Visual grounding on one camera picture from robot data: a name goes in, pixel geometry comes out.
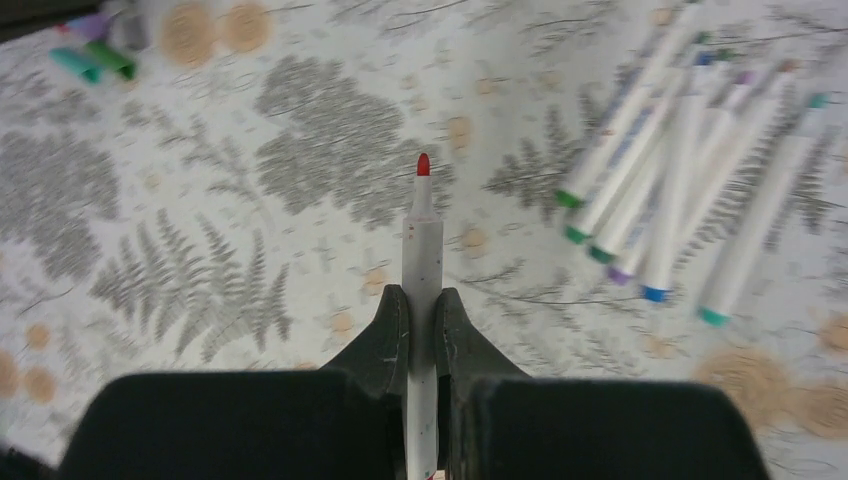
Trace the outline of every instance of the floral tablecloth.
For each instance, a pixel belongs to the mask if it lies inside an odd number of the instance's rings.
[[[434,162],[446,284],[528,372],[727,391],[775,478],[844,478],[848,164],[829,129],[732,323],[700,286],[784,119],[681,258],[636,298],[561,235],[552,191],[667,21],[647,0],[143,2],[136,81],[0,46],[0,434],[57,462],[87,402],[140,370],[314,368],[400,279],[418,153]],[[803,61],[844,118],[848,4],[705,0],[712,44]]]

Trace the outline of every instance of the marker nib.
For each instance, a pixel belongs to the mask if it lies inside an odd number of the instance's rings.
[[[426,153],[422,153],[421,156],[418,157],[418,176],[430,176],[430,157],[428,157]]]

